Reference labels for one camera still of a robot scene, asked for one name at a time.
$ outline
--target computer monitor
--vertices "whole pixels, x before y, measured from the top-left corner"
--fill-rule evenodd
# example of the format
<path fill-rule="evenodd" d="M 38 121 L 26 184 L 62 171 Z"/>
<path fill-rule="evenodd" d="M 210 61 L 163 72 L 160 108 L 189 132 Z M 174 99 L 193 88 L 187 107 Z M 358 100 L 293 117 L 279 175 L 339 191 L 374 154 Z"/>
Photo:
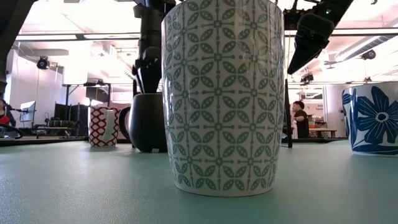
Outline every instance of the computer monitor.
<path fill-rule="evenodd" d="M 36 101 L 30 101 L 21 104 L 21 115 L 19 122 L 34 122 L 35 119 Z"/>

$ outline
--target black pot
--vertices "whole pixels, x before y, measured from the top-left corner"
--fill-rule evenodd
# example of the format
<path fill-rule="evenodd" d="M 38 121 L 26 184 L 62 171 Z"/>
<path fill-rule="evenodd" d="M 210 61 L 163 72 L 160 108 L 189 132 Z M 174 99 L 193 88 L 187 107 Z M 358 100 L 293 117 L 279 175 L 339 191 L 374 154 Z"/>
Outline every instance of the black pot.
<path fill-rule="evenodd" d="M 124 121 L 129 111 L 127 131 Z M 121 110 L 119 126 L 124 137 L 141 152 L 152 152 L 153 149 L 167 152 L 161 93 L 136 95 L 132 105 Z"/>

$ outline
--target white mug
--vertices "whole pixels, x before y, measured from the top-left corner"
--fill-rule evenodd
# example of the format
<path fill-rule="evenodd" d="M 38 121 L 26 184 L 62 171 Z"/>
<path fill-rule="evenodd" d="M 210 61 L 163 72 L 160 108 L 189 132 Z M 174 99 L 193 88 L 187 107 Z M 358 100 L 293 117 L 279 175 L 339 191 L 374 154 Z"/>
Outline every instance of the white mug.
<path fill-rule="evenodd" d="M 342 97 L 353 152 L 398 156 L 398 82 L 350 87 Z"/>
<path fill-rule="evenodd" d="M 175 185 L 238 197 L 272 188 L 284 117 L 284 19 L 268 0 L 188 0 L 162 23 Z"/>

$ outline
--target table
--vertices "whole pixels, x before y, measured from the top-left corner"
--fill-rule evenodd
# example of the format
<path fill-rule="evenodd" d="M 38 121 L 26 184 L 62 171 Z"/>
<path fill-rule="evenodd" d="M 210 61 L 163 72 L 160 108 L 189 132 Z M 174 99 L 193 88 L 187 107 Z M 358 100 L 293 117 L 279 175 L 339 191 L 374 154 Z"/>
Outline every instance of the table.
<path fill-rule="evenodd" d="M 88 143 L 0 147 L 0 223 L 398 223 L 398 158 L 348 141 L 282 147 L 274 189 L 241 198 L 174 187 L 166 154 Z"/>
<path fill-rule="evenodd" d="M 330 132 L 330 137 L 336 137 L 337 129 L 333 128 L 310 128 L 310 131 L 315 131 L 317 133 L 318 138 L 322 138 L 322 132 Z"/>

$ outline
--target desk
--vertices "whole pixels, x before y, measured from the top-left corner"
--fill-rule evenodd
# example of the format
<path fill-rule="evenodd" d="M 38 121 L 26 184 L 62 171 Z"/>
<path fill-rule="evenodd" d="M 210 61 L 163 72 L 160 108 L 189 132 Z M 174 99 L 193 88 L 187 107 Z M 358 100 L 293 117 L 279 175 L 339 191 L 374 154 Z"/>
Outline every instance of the desk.
<path fill-rule="evenodd" d="M 166 154 L 86 142 L 0 147 L 0 223 L 398 223 L 397 158 L 348 141 L 282 147 L 274 188 L 216 198 L 175 188 Z"/>
<path fill-rule="evenodd" d="M 330 137 L 336 137 L 337 129 L 333 128 L 310 128 L 310 131 L 315 131 L 317 133 L 318 138 L 322 138 L 322 132 L 330 132 Z"/>

